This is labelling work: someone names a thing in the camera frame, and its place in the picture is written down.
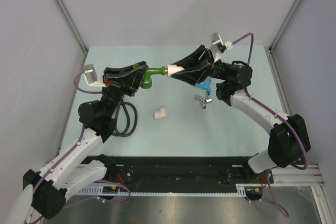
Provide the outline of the green plastic faucet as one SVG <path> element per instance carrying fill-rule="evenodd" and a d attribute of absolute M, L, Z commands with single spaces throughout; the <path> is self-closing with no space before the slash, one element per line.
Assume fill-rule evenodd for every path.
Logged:
<path fill-rule="evenodd" d="M 140 69 L 139 64 L 134 64 L 133 69 Z M 164 76 L 167 74 L 167 67 L 160 68 L 149 68 L 146 66 L 144 69 L 140 69 L 137 73 L 137 80 L 139 80 L 139 87 L 142 89 L 150 89 L 152 87 L 152 76 L 161 75 Z"/>

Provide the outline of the white straight pipe fitting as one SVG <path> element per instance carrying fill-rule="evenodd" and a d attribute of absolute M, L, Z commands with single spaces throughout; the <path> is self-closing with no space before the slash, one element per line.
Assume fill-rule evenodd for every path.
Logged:
<path fill-rule="evenodd" d="M 177 66 L 177 65 L 167 65 L 167 68 L 166 68 L 166 75 L 168 77 L 170 77 L 171 75 L 177 73 L 177 72 L 180 72 L 180 71 L 183 71 L 184 68 L 181 67 L 181 66 Z"/>

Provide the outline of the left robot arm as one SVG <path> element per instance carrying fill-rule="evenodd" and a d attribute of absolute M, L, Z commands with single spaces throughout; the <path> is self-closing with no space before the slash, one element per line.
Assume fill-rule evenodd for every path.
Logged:
<path fill-rule="evenodd" d="M 23 191 L 15 200 L 6 223 L 27 223 L 33 211 L 42 218 L 52 219 L 65 208 L 67 201 L 78 191 L 98 180 L 110 182 L 116 169 L 109 160 L 94 160 L 85 168 L 80 163 L 94 149 L 105 143 L 115 132 L 117 120 L 113 117 L 124 96 L 134 96 L 149 66 L 145 61 L 123 68 L 105 68 L 98 76 L 93 65 L 85 65 L 75 76 L 78 86 L 81 76 L 89 86 L 99 86 L 101 98 L 81 104 L 78 108 L 82 124 L 79 136 L 58 156 L 38 171 L 28 170 L 23 176 Z"/>

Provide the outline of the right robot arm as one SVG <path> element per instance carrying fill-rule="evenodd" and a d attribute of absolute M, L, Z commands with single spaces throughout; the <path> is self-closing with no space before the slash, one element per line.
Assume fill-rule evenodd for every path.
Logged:
<path fill-rule="evenodd" d="M 254 183 L 261 177 L 261 172 L 275 167 L 291 165 L 306 169 L 311 145 L 303 117 L 279 112 L 248 91 L 253 74 L 249 62 L 221 61 L 222 55 L 233 46 L 231 41 L 213 44 L 210 48 L 201 45 L 189 56 L 169 65 L 166 74 L 192 86 L 207 77 L 221 80 L 216 85 L 217 98 L 249 116 L 269 135 L 267 149 L 251 157 L 248 166 L 242 169 L 245 181 Z"/>

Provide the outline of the white elbow pipe fitting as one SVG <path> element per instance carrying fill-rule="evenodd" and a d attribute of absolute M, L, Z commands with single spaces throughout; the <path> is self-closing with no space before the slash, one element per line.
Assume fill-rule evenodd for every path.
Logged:
<path fill-rule="evenodd" d="M 163 119 L 167 116 L 166 108 L 160 108 L 158 111 L 154 112 L 154 118 L 156 120 Z"/>

